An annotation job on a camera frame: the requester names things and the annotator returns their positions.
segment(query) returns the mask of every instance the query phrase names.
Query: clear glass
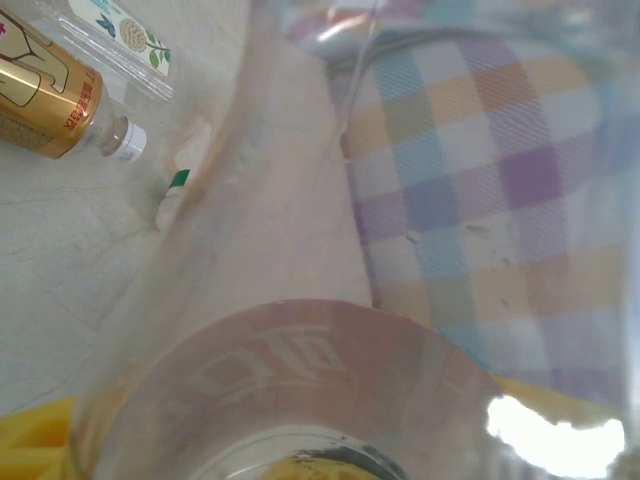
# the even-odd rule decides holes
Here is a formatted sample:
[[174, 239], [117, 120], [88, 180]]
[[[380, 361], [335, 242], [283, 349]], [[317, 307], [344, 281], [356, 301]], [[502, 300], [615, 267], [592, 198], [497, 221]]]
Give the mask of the clear glass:
[[88, 369], [79, 473], [634, 478], [638, 13], [251, 2]]

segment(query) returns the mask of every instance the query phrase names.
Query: water bottle label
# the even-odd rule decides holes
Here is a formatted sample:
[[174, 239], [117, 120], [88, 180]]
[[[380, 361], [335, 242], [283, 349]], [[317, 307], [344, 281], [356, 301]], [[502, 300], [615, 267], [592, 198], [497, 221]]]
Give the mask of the water bottle label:
[[69, 0], [73, 13], [163, 75], [169, 74], [171, 50], [151, 31], [111, 0]]

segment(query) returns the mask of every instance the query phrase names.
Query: white surface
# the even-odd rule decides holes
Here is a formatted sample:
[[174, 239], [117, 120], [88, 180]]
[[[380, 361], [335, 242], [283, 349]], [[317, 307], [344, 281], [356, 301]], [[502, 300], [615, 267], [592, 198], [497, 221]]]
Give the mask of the white surface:
[[[177, 19], [178, 2], [151, 3], [121, 2], [191, 58], [209, 60], [184, 79], [179, 102], [206, 88], [200, 103], [215, 117], [239, 57], [242, 12], [199, 0]], [[190, 21], [203, 16], [211, 26], [198, 38]], [[175, 112], [135, 120], [172, 125], [181, 121]], [[0, 415], [76, 392], [101, 320], [160, 238], [154, 218], [168, 180], [159, 163], [98, 154], [53, 161], [0, 144]]]
[[[215, 105], [229, 92], [229, 70], [237, 62], [243, 30], [237, 0], [185, 2], [191, 13], [178, 21], [180, 8], [170, 8], [177, 0], [162, 0], [167, 8], [142, 0], [121, 3], [167, 41], [188, 47], [191, 58], [206, 59], [187, 79], [180, 101], [190, 105], [195, 98], [218, 120]], [[194, 32], [206, 38], [196, 41]], [[344, 165], [334, 152], [318, 170], [314, 162], [321, 157], [311, 154], [323, 152], [335, 131], [322, 65], [307, 68], [306, 60], [300, 65], [305, 68], [292, 72], [292, 81], [301, 74], [309, 81], [292, 82], [270, 100], [313, 101], [319, 106], [316, 120], [301, 124], [292, 110], [289, 126], [276, 126], [270, 154], [283, 160], [265, 179], [264, 201], [249, 212], [243, 241], [220, 259], [220, 283], [212, 285], [209, 303], [218, 314], [247, 301], [297, 296], [370, 303]], [[179, 122], [171, 112], [135, 120], [145, 127]], [[145, 156], [129, 165], [97, 156], [55, 162], [5, 145], [0, 149], [2, 415], [76, 393], [76, 372], [95, 348], [101, 320], [160, 239], [153, 221], [169, 180], [158, 173], [160, 162]], [[314, 221], [301, 223], [303, 218]], [[286, 268], [274, 271], [274, 259]], [[257, 274], [249, 284], [247, 272]], [[342, 274], [336, 278], [332, 272]]]

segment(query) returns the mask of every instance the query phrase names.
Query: plaid fabric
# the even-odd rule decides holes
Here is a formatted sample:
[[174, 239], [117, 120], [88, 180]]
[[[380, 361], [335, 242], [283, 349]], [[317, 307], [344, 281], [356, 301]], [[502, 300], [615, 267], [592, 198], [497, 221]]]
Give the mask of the plaid fabric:
[[461, 38], [378, 58], [344, 135], [375, 307], [491, 373], [623, 405], [625, 171], [616, 71]]

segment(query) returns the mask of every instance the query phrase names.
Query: white bottle cap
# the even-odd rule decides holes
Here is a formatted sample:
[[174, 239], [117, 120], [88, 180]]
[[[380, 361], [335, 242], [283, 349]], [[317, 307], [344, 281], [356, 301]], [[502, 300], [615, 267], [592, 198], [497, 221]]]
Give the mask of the white bottle cap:
[[142, 155], [144, 147], [146, 146], [147, 132], [135, 123], [129, 122], [127, 134], [125, 135], [122, 144], [120, 144], [118, 150], [116, 150], [113, 155], [110, 155], [109, 158], [116, 158], [125, 163], [135, 162], [140, 158], [140, 155]]

